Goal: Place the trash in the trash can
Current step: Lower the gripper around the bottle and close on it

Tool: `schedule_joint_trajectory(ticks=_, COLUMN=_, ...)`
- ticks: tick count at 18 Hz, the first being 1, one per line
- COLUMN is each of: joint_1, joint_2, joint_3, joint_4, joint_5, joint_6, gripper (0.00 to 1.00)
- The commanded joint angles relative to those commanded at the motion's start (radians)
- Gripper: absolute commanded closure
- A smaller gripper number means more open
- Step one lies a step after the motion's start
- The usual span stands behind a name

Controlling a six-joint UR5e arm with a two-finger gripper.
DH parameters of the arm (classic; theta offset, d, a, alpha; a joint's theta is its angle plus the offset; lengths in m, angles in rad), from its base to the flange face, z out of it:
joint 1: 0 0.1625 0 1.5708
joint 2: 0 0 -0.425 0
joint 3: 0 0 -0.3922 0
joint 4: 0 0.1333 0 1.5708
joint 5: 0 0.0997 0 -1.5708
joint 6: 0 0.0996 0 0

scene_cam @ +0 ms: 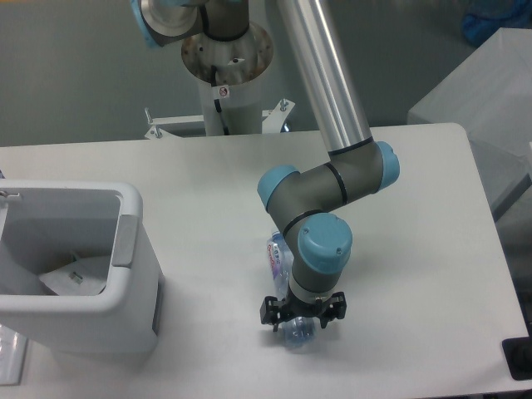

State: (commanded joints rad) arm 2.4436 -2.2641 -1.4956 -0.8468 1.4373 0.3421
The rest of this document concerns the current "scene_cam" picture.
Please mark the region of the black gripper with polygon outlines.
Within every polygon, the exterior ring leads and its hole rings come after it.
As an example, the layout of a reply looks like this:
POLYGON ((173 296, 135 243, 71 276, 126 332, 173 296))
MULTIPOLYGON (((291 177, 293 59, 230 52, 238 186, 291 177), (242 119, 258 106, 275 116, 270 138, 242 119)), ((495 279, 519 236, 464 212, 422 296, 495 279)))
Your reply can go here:
POLYGON ((345 318, 347 311, 347 300, 344 292, 334 293, 325 302, 321 298, 314 299, 311 303, 299 299, 291 290, 283 299, 274 296, 266 296, 259 310, 260 321, 263 325, 271 325, 273 331, 277 332, 281 323, 288 322, 294 317, 317 318, 321 329, 335 320, 345 318))

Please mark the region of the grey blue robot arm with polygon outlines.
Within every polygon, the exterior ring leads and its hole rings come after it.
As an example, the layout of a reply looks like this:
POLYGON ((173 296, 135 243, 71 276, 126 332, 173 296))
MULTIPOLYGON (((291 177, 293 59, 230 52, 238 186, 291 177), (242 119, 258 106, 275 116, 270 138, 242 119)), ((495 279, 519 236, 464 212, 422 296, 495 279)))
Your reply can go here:
MULTIPOLYGON (((258 81, 271 64, 273 43, 251 21, 248 2, 134 1, 131 8, 148 45, 181 43, 208 135, 262 130, 258 81)), ((260 317, 273 327, 297 317, 326 326, 345 316, 347 301, 336 285, 352 249, 352 232, 334 210, 390 186, 400 166, 392 148, 372 137, 342 66, 328 5, 281 1, 278 9, 329 160, 305 172, 280 165, 259 181, 264 208, 294 256, 287 292, 267 297, 260 317)))

